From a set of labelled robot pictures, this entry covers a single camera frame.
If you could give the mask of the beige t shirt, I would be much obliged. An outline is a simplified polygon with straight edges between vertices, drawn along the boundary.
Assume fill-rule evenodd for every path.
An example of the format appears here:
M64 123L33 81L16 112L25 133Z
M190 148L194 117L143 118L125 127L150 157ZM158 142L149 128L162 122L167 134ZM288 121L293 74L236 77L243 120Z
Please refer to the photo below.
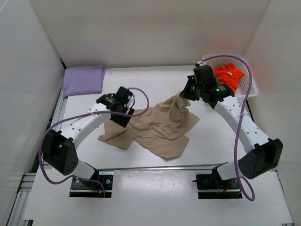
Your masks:
M189 138L185 135L199 118L188 109L190 102L173 95L164 102L150 107L146 113L135 110L124 128L111 120L104 123L104 134L98 140L111 146L128 149L133 141L165 160L178 159Z

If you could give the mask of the purple t shirt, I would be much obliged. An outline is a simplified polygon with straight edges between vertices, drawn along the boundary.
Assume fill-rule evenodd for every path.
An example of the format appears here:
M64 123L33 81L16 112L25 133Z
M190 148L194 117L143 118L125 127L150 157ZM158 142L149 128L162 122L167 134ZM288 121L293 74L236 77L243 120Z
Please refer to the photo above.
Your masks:
M64 97L102 93L105 72L102 65L67 68L63 79Z

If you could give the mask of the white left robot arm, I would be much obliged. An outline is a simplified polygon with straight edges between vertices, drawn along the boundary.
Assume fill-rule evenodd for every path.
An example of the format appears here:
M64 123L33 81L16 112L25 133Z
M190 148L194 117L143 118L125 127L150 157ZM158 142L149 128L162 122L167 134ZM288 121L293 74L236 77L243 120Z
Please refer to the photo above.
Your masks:
M68 178L78 178L87 188L96 187L99 172L78 158L77 148L106 121L125 127L134 113L134 99L134 94L129 90L103 95L87 113L65 119L65 122L70 122L68 126L46 132L39 150L40 161L45 161Z

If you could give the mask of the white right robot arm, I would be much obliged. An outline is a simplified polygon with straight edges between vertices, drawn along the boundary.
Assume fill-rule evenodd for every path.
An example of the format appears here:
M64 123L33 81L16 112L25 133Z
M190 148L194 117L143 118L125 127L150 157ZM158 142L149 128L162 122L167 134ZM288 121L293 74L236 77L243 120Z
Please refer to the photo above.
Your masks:
M213 186L222 188L237 176L253 179L278 165L283 143L278 138L271 139L259 129L227 85L215 83L205 89L195 76L190 75L180 96L208 103L236 133L236 139L241 142L246 152L241 159L212 169L210 182Z

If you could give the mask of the green t shirt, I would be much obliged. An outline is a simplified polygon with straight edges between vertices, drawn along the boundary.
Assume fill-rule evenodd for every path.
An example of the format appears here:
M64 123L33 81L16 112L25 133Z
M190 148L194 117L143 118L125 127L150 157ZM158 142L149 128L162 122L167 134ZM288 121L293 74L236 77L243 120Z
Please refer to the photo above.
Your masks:
M218 80L218 78L216 77L215 73L213 73L213 76L214 76L214 78L215 78L215 80L216 80L216 84L219 86L221 83L220 83L220 81Z

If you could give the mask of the orange t shirt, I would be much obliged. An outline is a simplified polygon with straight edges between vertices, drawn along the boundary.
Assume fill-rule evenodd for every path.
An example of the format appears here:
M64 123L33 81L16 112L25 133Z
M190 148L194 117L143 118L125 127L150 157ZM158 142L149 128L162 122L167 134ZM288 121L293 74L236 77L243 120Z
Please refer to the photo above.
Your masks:
M236 92L239 80L244 76L244 72L237 69L233 63L216 67L213 72L220 84L228 85L233 92Z

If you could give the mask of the white front cover board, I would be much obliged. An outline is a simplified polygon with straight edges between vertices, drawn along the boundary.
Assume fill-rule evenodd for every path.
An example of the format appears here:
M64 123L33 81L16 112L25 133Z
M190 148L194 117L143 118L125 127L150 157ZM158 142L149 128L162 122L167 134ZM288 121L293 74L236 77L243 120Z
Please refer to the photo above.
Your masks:
M24 219L35 226L280 226L293 222L275 172L255 179L255 200L200 200L193 171L115 171L110 198L72 198L70 182L38 172Z

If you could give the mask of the aluminium table edge rail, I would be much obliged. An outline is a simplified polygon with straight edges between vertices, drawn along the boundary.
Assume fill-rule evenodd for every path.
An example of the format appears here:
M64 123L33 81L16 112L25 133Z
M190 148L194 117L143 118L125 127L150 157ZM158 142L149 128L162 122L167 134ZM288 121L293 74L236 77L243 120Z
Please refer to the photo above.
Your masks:
M54 109L52 111L52 114L50 116L47 128L49 128L54 123L56 123L56 122L63 119L66 104L67 104L67 98L64 97L64 90L63 90L63 88L61 88L61 91L60 91L60 94L57 98L55 107L54 107Z

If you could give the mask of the aluminium front rail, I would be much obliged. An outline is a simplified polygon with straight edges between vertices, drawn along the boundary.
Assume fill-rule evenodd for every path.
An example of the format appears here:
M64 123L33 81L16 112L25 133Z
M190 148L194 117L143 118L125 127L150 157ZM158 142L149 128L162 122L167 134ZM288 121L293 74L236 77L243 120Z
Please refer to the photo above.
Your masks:
M164 171L164 170L209 170L220 165L229 165L228 168L235 170L234 163L222 164L199 164L199 165L174 165L174 166L148 166L148 167L113 167L113 168L97 168L98 171Z

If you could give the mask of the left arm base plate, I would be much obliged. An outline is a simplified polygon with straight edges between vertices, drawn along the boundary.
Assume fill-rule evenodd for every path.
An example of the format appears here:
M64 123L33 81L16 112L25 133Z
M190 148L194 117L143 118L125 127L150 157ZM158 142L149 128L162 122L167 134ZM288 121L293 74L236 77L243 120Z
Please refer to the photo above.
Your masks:
M101 182L104 188L98 183L89 183L79 179L73 179L71 182L69 197L74 198L111 198L113 186L113 171L100 171L98 181Z

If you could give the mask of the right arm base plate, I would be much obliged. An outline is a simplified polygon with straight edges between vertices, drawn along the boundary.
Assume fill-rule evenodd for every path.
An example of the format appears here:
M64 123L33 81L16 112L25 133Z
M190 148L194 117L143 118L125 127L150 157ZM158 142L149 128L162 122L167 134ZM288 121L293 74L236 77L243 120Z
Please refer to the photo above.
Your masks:
M236 178L217 182L209 174L197 174L196 183L198 198L204 200L242 199L241 190Z

